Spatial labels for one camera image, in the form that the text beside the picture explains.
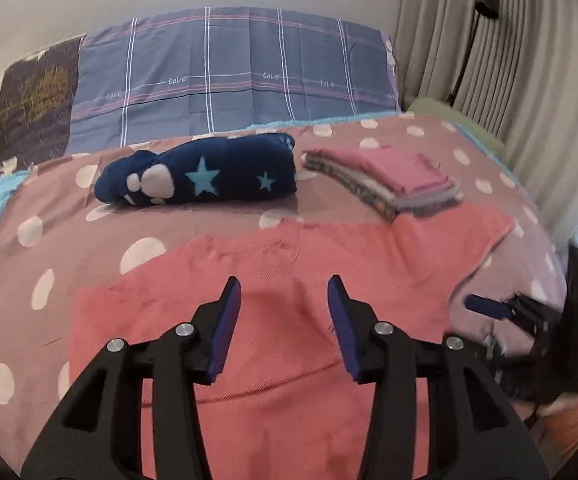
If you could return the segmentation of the coral pink knit shirt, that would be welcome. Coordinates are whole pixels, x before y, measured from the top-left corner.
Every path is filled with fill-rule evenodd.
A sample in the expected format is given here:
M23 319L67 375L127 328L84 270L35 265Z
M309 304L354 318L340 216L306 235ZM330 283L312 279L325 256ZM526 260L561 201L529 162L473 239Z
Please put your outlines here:
M230 276L242 304L224 372L197 391L216 479L352 479L371 390L345 373L327 307L341 276L353 298L407 335L439 341L450 295L511 231L502 212L465 203L390 224L280 222L199 237L106 286L76 294L70 372L111 338L140 342L187 321Z

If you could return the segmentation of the folded pink garment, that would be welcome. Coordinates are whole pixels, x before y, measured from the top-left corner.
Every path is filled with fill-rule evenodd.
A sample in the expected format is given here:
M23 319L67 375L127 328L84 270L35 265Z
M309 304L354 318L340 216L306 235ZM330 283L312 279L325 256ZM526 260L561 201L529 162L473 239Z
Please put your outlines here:
M358 171L389 188L397 196L438 192L451 188L454 181L420 153L409 153L391 146L382 148L310 148L304 158L335 162Z

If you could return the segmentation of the pink polka dot bedspread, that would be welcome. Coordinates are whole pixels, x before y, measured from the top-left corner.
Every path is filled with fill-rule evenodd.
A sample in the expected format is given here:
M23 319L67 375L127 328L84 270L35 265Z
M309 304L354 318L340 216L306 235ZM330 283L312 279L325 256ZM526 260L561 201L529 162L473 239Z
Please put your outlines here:
M530 348L521 330L467 311L462 300L471 293L498 299L524 292L560 306L562 265L528 194L466 133L430 116L402 114L298 127L291 134L301 151L391 146L426 155L459 182L458 206L489 206L509 217L511 231L450 295L447 330L493 333L514 353ZM31 172L1 216L0 454L14 469L79 375L70 372L69 352L81 290L109 285L199 237L232 238L285 220L390 224L337 181L306 170L298 173L294 196L273 202L103 205L94 197L94 180L123 156L116 148L47 162Z

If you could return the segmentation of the beige pleated curtain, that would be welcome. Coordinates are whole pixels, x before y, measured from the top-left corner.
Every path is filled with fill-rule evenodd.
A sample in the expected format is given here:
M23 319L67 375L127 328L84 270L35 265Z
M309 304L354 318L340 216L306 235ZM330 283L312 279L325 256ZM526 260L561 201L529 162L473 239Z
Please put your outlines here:
M404 104L447 99L475 1L396 0ZM578 0L500 0L497 21L481 18L455 105L504 143L554 242L578 242Z

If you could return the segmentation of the navy star fleece blanket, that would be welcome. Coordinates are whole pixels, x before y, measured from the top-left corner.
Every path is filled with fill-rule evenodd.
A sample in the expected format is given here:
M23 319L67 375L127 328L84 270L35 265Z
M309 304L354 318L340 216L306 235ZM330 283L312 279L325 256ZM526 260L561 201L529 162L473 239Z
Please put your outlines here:
M272 132L204 138L159 154L138 150L111 162L94 194L137 207L278 200L297 192L294 148L292 136Z

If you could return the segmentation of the black floor lamp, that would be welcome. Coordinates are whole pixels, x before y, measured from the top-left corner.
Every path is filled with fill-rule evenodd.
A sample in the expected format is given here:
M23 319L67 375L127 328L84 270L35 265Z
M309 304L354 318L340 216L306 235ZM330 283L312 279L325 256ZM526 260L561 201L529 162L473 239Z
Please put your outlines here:
M466 51L464 51L464 57L462 58L462 63L460 66L460 71L455 80L452 90L450 90L447 97L447 104L450 107L455 105L458 92L464 81L464 76L466 76L466 70L472 53L472 49L475 42L475 35L478 32L481 18L485 18L490 21L497 21L500 17L500 0L476 0L474 4L474 18L472 20L469 38L467 41Z

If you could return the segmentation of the dark purple tree-print pillow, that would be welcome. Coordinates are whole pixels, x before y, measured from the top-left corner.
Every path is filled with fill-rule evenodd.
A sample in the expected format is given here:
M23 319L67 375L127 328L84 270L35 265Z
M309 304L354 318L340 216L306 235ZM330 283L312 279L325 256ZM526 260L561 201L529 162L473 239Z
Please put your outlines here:
M0 89L0 167L26 169L65 155L82 38L58 42L5 70Z

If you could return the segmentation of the blue plaid pillow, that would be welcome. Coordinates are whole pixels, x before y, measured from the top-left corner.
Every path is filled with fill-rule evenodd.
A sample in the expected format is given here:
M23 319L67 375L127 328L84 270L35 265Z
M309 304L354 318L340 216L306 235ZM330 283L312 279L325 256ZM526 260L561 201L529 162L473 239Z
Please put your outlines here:
M399 107L384 32L295 11L204 6L85 36L67 150Z

